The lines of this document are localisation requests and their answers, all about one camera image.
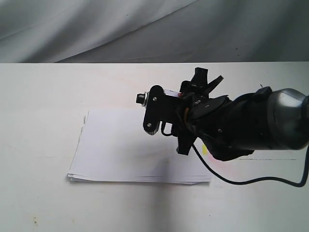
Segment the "white tabletop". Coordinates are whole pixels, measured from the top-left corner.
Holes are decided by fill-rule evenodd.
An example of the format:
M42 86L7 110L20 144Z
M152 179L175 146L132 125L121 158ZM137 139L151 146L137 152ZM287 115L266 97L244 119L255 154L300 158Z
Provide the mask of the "white tabletop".
M195 67L225 79L211 94L231 99L263 86L309 94L309 62L200 64L1 64L0 231L303 232L309 183L233 186L70 183L66 174L89 109L140 107L137 93L179 90ZM305 151L261 151L209 160L233 180L276 175L299 181Z

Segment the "gray fabric backdrop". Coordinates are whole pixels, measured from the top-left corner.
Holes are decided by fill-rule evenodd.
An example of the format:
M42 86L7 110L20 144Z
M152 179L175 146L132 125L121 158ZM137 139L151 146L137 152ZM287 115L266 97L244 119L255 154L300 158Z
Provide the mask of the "gray fabric backdrop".
M308 0L0 0L0 62L309 60Z

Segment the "wire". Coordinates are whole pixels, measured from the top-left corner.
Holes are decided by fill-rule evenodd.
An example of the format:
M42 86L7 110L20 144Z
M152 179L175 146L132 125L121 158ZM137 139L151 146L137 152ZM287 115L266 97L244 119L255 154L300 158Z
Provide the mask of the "wire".
M301 178L301 181L299 183L293 182L293 181L289 181L283 178L279 178L279 177L274 177L274 176L265 176L265 177L260 177L260 178L256 178L256 179L252 179L252 180L247 180L247 181L232 181L232 180L228 180L225 179L223 176L219 175L218 173L216 173L213 169L211 169L210 166L208 166L208 164L205 162L205 160L202 158L201 154L198 152L197 148L195 147L195 145L192 145L194 151L196 152L197 156L199 157L199 159L202 161L202 163L205 165L205 167L212 173L214 174L216 177L218 177L219 179L232 184L232 185L247 185L247 184L252 184L255 182L259 182L259 181L264 181L264 180L274 180L274 181L279 181L279 182L283 182L285 184L288 185L292 185L294 187L303 187L307 181L308 178L308 171L309 171L309 146L307 148L307 152L306 152L306 158L305 158L305 166L304 166L304 173L303 173L303 177Z
M171 136L172 133L170 133L170 134L165 134L165 133L164 133L165 125L166 125L166 122L162 122L162 125L161 125L161 133L162 133L164 136Z

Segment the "paper sheet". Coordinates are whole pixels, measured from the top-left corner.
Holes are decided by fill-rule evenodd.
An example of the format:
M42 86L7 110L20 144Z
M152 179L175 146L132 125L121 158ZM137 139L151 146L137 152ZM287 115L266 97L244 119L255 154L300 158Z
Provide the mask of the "paper sheet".
M144 109L91 110L68 176L72 181L196 183L211 174L194 151L177 154L177 138L148 135ZM202 149L202 142L196 146Z

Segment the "white paper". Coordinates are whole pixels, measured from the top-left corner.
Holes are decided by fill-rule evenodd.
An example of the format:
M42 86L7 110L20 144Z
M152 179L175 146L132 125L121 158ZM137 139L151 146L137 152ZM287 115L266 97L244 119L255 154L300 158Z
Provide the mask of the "white paper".
M189 156L177 154L177 138L143 130L144 113L143 108L91 110L68 176L73 181L210 181L193 150Z

